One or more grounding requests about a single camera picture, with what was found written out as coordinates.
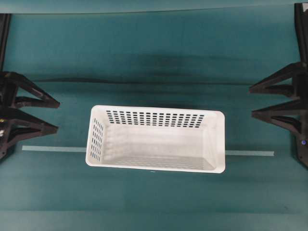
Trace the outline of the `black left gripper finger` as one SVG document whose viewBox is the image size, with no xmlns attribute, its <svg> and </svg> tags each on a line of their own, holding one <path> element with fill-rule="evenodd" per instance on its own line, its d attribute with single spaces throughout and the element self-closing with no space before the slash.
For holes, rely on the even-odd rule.
<svg viewBox="0 0 308 231">
<path fill-rule="evenodd" d="M 20 88 L 32 94 L 35 98 L 18 96 L 17 93 Z M 60 102 L 28 78 L 16 72 L 0 73 L 0 104 L 15 109 L 25 106 L 43 108 L 58 108 L 60 106 Z"/>
<path fill-rule="evenodd" d="M 0 143 L 15 144 L 22 140 L 55 134 L 58 127 L 19 109 L 0 108 Z"/>
</svg>

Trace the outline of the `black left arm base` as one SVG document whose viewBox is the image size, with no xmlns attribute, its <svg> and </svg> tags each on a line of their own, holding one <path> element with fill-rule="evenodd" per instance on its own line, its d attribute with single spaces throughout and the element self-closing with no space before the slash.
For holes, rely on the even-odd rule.
<svg viewBox="0 0 308 231">
<path fill-rule="evenodd" d="M 0 143 L 0 162 L 2 163 L 9 156 L 11 156 L 15 151 L 15 144 L 9 145 L 8 143 Z"/>
</svg>

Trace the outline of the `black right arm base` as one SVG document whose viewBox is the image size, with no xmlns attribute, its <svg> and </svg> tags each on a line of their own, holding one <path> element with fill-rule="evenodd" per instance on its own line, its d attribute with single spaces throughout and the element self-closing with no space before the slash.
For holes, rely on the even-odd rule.
<svg viewBox="0 0 308 231">
<path fill-rule="evenodd" d="M 300 133 L 295 133 L 296 137 L 296 157 L 298 161 L 308 167 L 308 137 Z"/>
</svg>

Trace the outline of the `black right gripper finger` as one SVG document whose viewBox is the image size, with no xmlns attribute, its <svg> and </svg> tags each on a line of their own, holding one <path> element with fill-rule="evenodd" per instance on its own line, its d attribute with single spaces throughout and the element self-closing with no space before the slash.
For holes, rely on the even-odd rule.
<svg viewBox="0 0 308 231">
<path fill-rule="evenodd" d="M 252 111 L 252 117 L 279 126 L 300 139 L 308 137 L 308 101 L 298 99 Z"/>
<path fill-rule="evenodd" d="M 269 77 L 249 88 L 250 93 L 279 94 L 289 98 L 299 98 L 296 90 L 295 78 L 308 73 L 308 65 L 305 62 L 291 63 L 278 70 Z"/>
</svg>

